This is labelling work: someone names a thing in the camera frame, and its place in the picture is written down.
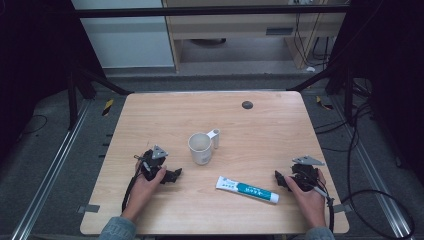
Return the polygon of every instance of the tube cap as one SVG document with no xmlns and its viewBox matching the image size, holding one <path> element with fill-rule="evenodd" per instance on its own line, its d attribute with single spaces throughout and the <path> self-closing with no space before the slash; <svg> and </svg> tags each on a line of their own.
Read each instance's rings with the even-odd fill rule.
<svg viewBox="0 0 424 240">
<path fill-rule="evenodd" d="M 271 193 L 271 199 L 269 201 L 273 203 L 278 203 L 278 199 L 280 198 L 280 195 L 276 193 Z"/>
</svg>

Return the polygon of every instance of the metal bar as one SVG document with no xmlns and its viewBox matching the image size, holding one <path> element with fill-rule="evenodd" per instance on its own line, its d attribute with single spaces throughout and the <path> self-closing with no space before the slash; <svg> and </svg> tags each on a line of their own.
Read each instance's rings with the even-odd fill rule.
<svg viewBox="0 0 424 240">
<path fill-rule="evenodd" d="M 50 165 L 49 170 L 47 171 L 43 182 L 37 190 L 34 198 L 32 199 L 31 204 L 29 205 L 25 215 L 22 217 L 18 226 L 12 234 L 13 240 L 25 240 L 28 238 L 32 227 L 35 224 L 35 221 L 38 218 L 38 215 L 41 212 L 41 209 L 44 206 L 44 203 L 49 196 L 49 193 L 56 181 L 57 176 L 62 169 L 63 163 L 68 156 L 68 153 L 74 143 L 76 136 L 81 128 L 81 125 L 86 117 L 87 110 L 91 104 L 91 100 L 84 100 L 81 110 L 79 112 L 79 120 L 76 122 L 75 127 L 72 130 L 69 130 L 65 136 L 65 139 L 62 142 L 58 152 L 56 153 L 55 158 L 53 159 L 52 164 Z"/>
<path fill-rule="evenodd" d="M 50 15 L 78 18 L 158 17 L 193 15 L 241 15 L 241 14 L 289 14 L 289 13 L 343 13 L 351 10 L 349 4 L 335 5 L 258 5 L 258 6 L 210 6 L 131 9 L 84 9 L 52 11 Z"/>
<path fill-rule="evenodd" d="M 343 104 L 340 102 L 339 98 L 332 98 L 334 101 L 334 106 L 339 113 L 340 117 L 343 119 Z M 345 128 L 350 137 L 353 137 L 353 130 L 348 125 L 345 125 Z M 377 172 L 374 164 L 371 161 L 370 156 L 367 153 L 364 145 L 361 140 L 358 140 L 358 144 L 355 148 L 355 152 L 358 155 L 359 162 L 365 171 L 365 174 L 372 186 L 372 188 L 383 191 L 387 194 L 390 194 L 389 189 L 387 188 L 384 180 L 381 178 L 380 174 Z M 381 208 L 383 209 L 384 214 L 386 215 L 389 224 L 397 237 L 403 237 L 409 234 L 411 231 L 407 221 L 405 220 L 402 211 L 397 206 L 397 204 L 391 199 L 387 199 L 384 196 L 377 195 L 377 199 L 380 203 Z"/>
</svg>

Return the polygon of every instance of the gray sleeve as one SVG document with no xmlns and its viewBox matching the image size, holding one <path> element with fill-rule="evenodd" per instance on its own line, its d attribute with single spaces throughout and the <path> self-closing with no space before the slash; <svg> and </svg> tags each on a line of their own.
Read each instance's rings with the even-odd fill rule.
<svg viewBox="0 0 424 240">
<path fill-rule="evenodd" d="M 330 229 L 326 227 L 315 227 L 306 232 L 307 240 L 333 240 L 334 235 Z"/>
<path fill-rule="evenodd" d="M 100 240 L 133 240 L 136 233 L 134 223 L 123 217 L 113 217 L 103 228 Z"/>
</svg>

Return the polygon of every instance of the aluminum rail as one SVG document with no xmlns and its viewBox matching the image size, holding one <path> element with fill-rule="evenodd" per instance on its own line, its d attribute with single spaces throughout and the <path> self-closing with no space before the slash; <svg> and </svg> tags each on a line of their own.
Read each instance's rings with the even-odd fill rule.
<svg viewBox="0 0 424 240">
<path fill-rule="evenodd" d="M 78 132 L 81 129 L 82 123 L 87 115 L 88 108 L 91 104 L 91 100 L 84 100 L 81 110 L 79 112 L 79 120 L 75 124 L 75 127 L 68 131 L 65 136 L 65 139 L 62 142 L 56 156 L 50 165 L 49 170 L 47 171 L 43 182 L 37 190 L 34 198 L 32 199 L 31 204 L 25 212 L 25 215 L 22 217 L 18 226 L 15 228 L 12 233 L 13 240 L 25 240 L 28 238 L 31 233 L 32 227 L 35 224 L 35 221 L 38 218 L 38 215 L 41 212 L 41 209 L 44 206 L 44 203 L 47 200 L 47 197 L 50 194 L 50 191 L 56 181 L 57 176 L 62 169 L 63 164 L 66 161 L 68 153 L 78 135 Z"/>
<path fill-rule="evenodd" d="M 343 104 L 341 103 L 341 100 L 337 97 L 332 98 L 332 100 L 337 112 L 343 119 Z M 345 124 L 345 128 L 349 134 L 349 137 L 353 137 L 353 129 L 347 124 Z M 384 183 L 383 178 L 377 172 L 377 169 L 372 163 L 372 160 L 360 139 L 354 151 L 358 156 L 358 160 L 371 186 L 376 190 L 390 194 L 387 185 Z M 411 229 L 409 228 L 409 225 L 399 206 L 391 199 L 388 199 L 382 195 L 377 195 L 376 197 L 396 237 L 400 238 L 407 236 L 411 232 Z"/>
</svg>

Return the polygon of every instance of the mug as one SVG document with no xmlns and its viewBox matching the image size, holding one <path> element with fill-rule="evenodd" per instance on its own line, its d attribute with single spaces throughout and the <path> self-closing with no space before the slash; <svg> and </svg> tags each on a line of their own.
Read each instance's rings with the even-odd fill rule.
<svg viewBox="0 0 424 240">
<path fill-rule="evenodd" d="M 188 147 L 191 151 L 193 161 L 199 165 L 207 164 L 212 158 L 213 147 L 219 147 L 219 129 L 214 129 L 209 133 L 195 133 L 188 140 Z"/>
</svg>

